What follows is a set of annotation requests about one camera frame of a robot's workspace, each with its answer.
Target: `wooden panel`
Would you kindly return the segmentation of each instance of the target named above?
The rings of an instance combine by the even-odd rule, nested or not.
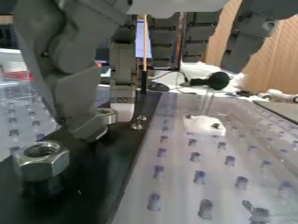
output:
[[[278,45],[282,22],[276,27],[274,35],[266,39],[266,42],[255,55],[252,55],[247,66],[243,68],[246,74],[244,89],[252,92],[267,90],[267,83],[271,79],[272,55]]]
[[[238,11],[240,0],[230,0],[223,7],[219,23],[214,35],[210,38],[206,60],[207,64],[219,66],[220,58],[226,49],[226,41],[230,35],[230,28]]]

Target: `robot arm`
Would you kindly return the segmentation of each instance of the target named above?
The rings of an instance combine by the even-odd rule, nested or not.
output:
[[[126,21],[126,1],[18,1],[14,27],[25,63],[43,103],[77,139],[93,141],[106,127],[93,108],[99,69],[98,42]]]
[[[14,28],[23,60],[57,123],[77,139],[91,142],[106,131],[93,107],[101,76],[94,54],[101,42],[110,42],[111,107],[126,112],[123,120],[131,118],[135,26],[127,14],[150,14],[155,17],[149,22],[152,67],[170,68],[179,19],[175,12],[187,12],[183,16],[180,58],[184,62],[196,62],[227,1],[18,1]],[[240,71],[264,38],[272,34],[278,20],[292,16],[296,10],[296,0],[243,0],[222,68]]]
[[[298,12],[295,0],[243,0],[235,15],[220,68],[239,73],[276,29]]]
[[[226,1],[203,0],[187,4],[168,0],[18,1],[14,28],[23,60],[50,114],[77,139],[91,142],[106,131],[101,116],[93,108],[101,75],[94,64],[94,54],[98,44],[106,40],[111,40],[110,101],[115,110],[126,110],[125,119],[131,118],[129,112],[133,112],[135,89],[134,36],[129,35],[129,40],[123,40],[121,32],[126,30],[125,23],[130,19],[127,14],[146,12],[163,18],[176,11],[191,11],[192,8],[218,11]],[[152,64],[168,67],[176,13],[167,20],[152,19],[151,27]],[[198,46],[200,42],[194,40],[191,43],[188,40],[184,46],[190,44]],[[122,103],[129,104],[129,109],[123,108]]]

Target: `cable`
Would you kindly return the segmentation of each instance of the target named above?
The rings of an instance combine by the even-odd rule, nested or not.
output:
[[[156,80],[156,79],[159,79],[160,77],[168,75],[168,74],[172,73],[172,72],[178,72],[179,74],[182,74],[182,76],[183,76],[183,81],[184,81],[184,82],[188,82],[188,78],[186,77],[184,73],[180,72],[180,71],[167,71],[166,73],[158,75],[156,77],[149,77],[147,79],[149,79],[149,80]]]
[[[155,77],[149,77],[147,79],[149,79],[149,80],[156,80],[156,79],[159,79],[160,77],[168,75],[171,72],[172,72],[172,71],[168,71],[168,72],[166,72],[166,73],[163,73],[163,74],[160,74],[160,75],[158,75],[158,76],[155,76]]]
[[[182,89],[182,88],[184,88],[184,87],[178,88],[178,73],[183,76],[183,78],[187,79],[187,77],[186,77],[186,75],[183,74],[183,72],[176,71],[176,75],[175,75],[175,88],[174,88],[174,90],[176,90],[180,94],[196,95],[196,93],[194,93],[194,92],[188,92],[188,93],[186,93],[186,92],[183,92],[183,91],[179,90],[179,89]]]

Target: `mounting hole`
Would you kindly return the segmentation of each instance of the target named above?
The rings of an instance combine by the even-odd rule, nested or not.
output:
[[[30,157],[30,158],[39,158],[43,156],[50,156],[55,154],[58,149],[51,148],[51,147],[39,147],[39,146],[33,146],[23,151],[23,155]]]

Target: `white plastic piece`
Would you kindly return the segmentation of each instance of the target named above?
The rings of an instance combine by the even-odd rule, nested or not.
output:
[[[168,18],[175,12],[215,12],[228,0],[134,0],[127,14]]]
[[[204,115],[191,115],[190,118],[183,116],[183,128],[186,132],[203,134],[203,135],[226,135],[226,128],[218,118]]]
[[[131,120],[134,112],[133,103],[111,103],[110,109],[118,112],[118,122],[127,122]]]

